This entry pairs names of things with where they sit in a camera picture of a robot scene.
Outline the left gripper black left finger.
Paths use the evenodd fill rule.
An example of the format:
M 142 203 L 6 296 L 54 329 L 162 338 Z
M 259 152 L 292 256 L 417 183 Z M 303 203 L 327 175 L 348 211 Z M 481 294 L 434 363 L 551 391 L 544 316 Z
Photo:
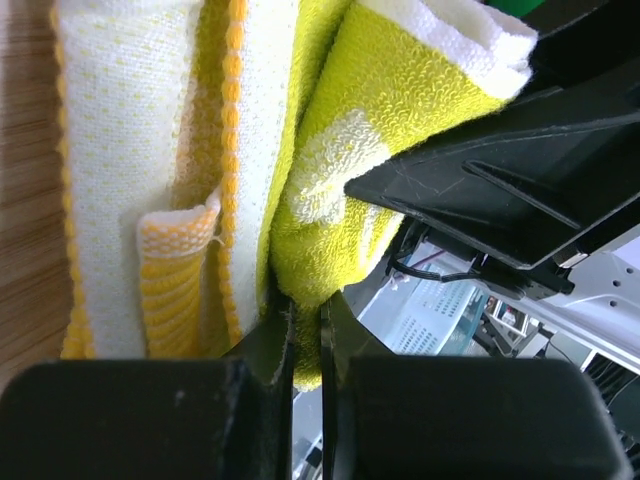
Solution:
M 5 479 L 287 479 L 292 304 L 206 360 L 61 360 L 1 397 Z

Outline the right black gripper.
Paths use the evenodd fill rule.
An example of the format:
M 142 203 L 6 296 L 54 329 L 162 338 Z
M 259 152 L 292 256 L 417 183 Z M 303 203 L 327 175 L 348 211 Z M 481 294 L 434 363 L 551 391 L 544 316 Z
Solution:
M 518 19 L 539 33 L 523 96 L 571 87 L 639 56 L 637 1 L 545 1 Z

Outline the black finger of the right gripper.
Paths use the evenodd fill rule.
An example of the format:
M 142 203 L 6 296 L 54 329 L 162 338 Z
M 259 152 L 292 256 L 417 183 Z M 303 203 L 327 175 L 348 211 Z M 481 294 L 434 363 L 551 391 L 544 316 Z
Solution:
M 574 242 L 612 240 L 639 221 L 639 64 L 529 95 L 345 190 L 518 270 Z

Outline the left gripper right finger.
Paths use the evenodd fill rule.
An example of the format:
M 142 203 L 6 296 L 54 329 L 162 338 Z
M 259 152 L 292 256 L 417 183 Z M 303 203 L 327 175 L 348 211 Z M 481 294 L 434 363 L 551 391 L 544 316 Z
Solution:
M 393 353 L 320 309 L 327 479 L 630 479 L 594 384 L 562 360 Z

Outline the yellow green printed towel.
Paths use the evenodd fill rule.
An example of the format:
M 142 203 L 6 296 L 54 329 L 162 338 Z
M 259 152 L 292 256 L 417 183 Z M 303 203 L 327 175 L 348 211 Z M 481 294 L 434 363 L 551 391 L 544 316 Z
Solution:
M 65 360 L 219 357 L 363 280 L 402 215 L 345 185 L 502 109 L 537 32 L 478 1 L 57 1 Z

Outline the green plastic tray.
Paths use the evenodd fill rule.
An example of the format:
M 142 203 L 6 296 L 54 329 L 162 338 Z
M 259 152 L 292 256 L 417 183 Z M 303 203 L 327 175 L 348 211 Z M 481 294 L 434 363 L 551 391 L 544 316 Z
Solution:
M 485 3 L 507 15 L 521 18 L 543 4 L 545 0 L 486 0 Z

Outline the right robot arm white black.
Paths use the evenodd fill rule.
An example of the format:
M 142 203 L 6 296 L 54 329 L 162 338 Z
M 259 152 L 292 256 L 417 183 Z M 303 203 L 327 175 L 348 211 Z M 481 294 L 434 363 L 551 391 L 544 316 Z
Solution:
M 639 364 L 639 5 L 547 1 L 534 76 L 499 113 L 350 181 L 452 265 L 603 356 Z

